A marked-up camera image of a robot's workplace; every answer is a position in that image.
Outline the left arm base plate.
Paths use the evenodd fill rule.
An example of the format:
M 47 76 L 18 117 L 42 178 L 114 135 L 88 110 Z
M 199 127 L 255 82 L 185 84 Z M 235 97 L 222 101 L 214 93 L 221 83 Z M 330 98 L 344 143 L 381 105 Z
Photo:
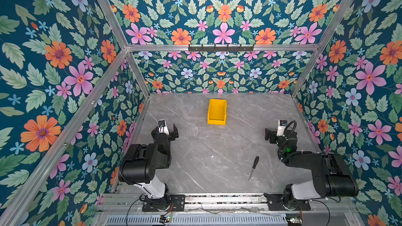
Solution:
M 146 198 L 143 202 L 143 212 L 182 212 L 185 206 L 185 195 L 167 195 L 163 198 Z

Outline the black handled screwdriver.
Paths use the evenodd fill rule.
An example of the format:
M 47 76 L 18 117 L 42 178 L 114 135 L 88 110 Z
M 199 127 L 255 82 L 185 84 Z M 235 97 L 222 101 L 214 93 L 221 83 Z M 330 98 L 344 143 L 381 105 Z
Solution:
M 254 172 L 254 170 L 256 169 L 256 166 L 257 166 L 257 164 L 258 164 L 258 162 L 259 162 L 259 156 L 256 156 L 255 157 L 255 159 L 254 159 L 254 161 L 253 161 L 253 165 L 252 165 L 252 170 L 251 170 L 251 172 L 250 172 L 250 175 L 249 175 L 249 178 L 248 178 L 248 180 L 251 180 L 251 178 L 252 178 L 252 176 L 253 176 L 253 172 Z

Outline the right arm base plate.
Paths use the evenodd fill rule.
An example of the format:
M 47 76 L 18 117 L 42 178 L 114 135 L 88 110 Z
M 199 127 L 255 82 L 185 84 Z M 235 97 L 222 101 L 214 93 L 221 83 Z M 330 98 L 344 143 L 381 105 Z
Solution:
M 292 195 L 264 193 L 270 211 L 310 211 L 311 206 L 307 200 L 297 200 Z

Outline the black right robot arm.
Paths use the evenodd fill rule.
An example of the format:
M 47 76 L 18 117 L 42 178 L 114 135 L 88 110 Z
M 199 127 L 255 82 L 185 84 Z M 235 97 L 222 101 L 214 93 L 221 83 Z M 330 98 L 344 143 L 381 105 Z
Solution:
M 287 167 L 309 170 L 310 181 L 288 184 L 279 194 L 264 194 L 271 211 L 311 210 L 310 201 L 322 198 L 339 199 L 357 197 L 359 187 L 356 179 L 338 154 L 315 153 L 297 149 L 295 120 L 279 120 L 277 129 L 265 129 L 265 140 L 277 145 L 277 157 Z

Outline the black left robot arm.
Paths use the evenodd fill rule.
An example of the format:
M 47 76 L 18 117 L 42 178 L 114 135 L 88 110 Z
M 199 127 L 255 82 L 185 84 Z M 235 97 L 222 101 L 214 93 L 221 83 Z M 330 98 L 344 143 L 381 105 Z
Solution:
M 165 120 L 159 120 L 152 130 L 153 142 L 132 144 L 123 157 L 119 170 L 119 181 L 139 188 L 140 200 L 156 210 L 169 210 L 172 206 L 167 184 L 156 176 L 157 169 L 168 169 L 171 165 L 171 142 L 179 137 L 176 125 L 170 131 Z

